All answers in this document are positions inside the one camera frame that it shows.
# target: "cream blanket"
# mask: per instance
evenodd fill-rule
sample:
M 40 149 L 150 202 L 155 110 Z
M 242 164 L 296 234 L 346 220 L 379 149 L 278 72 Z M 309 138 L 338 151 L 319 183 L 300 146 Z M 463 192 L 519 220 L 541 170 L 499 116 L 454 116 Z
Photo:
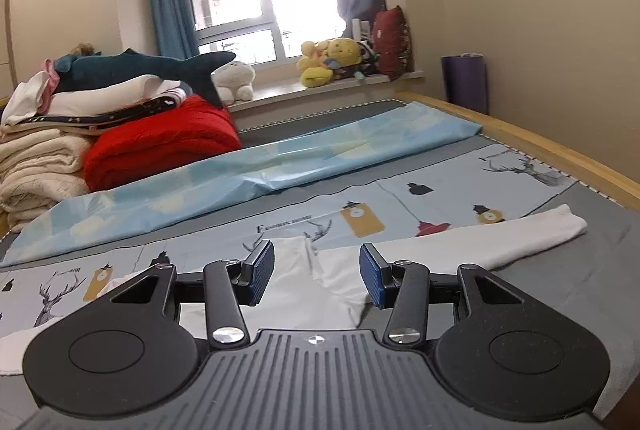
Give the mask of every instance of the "cream blanket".
M 63 199 L 88 193 L 84 179 L 76 174 L 29 173 L 18 178 L 11 176 L 2 183 L 0 205 L 8 212 L 11 231 L 19 232 Z
M 92 143 L 82 136 L 48 129 L 0 144 L 0 180 L 9 176 L 57 172 L 70 174 L 84 165 Z

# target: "gray mattress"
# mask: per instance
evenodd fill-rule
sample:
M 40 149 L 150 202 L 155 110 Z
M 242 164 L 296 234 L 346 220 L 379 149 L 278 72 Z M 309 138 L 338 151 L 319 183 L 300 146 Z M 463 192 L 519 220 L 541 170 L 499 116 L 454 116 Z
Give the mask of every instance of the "gray mattress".
M 379 102 L 348 107 L 327 115 L 280 123 L 243 134 L 247 145 L 259 145 L 284 137 L 300 136 L 398 107 L 398 102 Z M 155 240 L 217 226 L 236 219 L 306 201 L 316 195 L 336 193 L 352 185 L 391 177 L 412 169 L 433 165 L 493 143 L 475 136 L 426 153 L 404 157 L 360 169 L 338 177 L 290 188 L 227 209 L 189 219 L 153 233 L 124 241 L 75 251 L 38 265 L 101 253 L 117 247 L 136 246 Z M 593 331 L 603 341 L 611 359 L 609 383 L 600 397 L 596 414 L 606 415 L 640 372 L 640 217 L 589 188 L 574 184 L 537 211 L 561 204 L 583 217 L 587 233 L 551 250 L 521 259 L 498 270 L 498 274 L 526 293 L 538 298 Z M 0 243 L 4 254 L 11 239 Z M 367 310 L 361 327 L 383 330 L 388 312 Z M 430 309 L 430 337 L 437 337 L 452 325 L 450 306 Z M 0 378 L 0 429 L 16 428 L 36 406 L 21 376 Z

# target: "wooden bed frame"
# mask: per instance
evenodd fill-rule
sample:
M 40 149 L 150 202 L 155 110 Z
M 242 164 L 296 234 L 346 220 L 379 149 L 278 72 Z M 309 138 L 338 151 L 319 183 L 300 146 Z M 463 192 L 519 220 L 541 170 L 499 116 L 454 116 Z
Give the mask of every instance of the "wooden bed frame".
M 458 118 L 482 125 L 482 134 L 514 149 L 526 152 L 547 165 L 567 172 L 599 192 L 615 199 L 622 206 L 640 212 L 640 184 L 602 163 L 560 145 L 546 137 L 511 125 L 506 121 L 476 113 L 464 107 L 428 96 L 409 92 L 396 92 L 394 98 L 402 102 L 421 102 Z M 608 430 L 640 429 L 640 376 L 607 415 L 603 425 Z

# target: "metal screw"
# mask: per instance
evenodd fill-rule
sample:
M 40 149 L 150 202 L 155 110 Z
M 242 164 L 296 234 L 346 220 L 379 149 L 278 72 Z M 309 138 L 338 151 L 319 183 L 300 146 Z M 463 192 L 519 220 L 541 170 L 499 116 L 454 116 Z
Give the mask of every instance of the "metal screw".
M 213 331 L 213 339 L 221 344 L 233 344 L 244 338 L 244 331 L 238 327 L 221 327 Z
M 389 339 L 396 344 L 413 344 L 420 339 L 420 331 L 411 327 L 400 327 L 389 331 Z

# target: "black round pad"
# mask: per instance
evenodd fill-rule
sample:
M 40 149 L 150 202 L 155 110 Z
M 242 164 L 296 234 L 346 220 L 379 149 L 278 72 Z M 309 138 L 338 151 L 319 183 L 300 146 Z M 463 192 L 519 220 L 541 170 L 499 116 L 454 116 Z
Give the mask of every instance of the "black round pad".
M 609 376 L 596 336 L 533 299 L 474 306 L 441 336 L 434 361 L 469 406 L 527 422 L 593 407 Z
M 23 360 L 36 401 L 82 417 L 151 407 L 193 376 L 193 337 L 149 304 L 86 306 L 34 338 Z

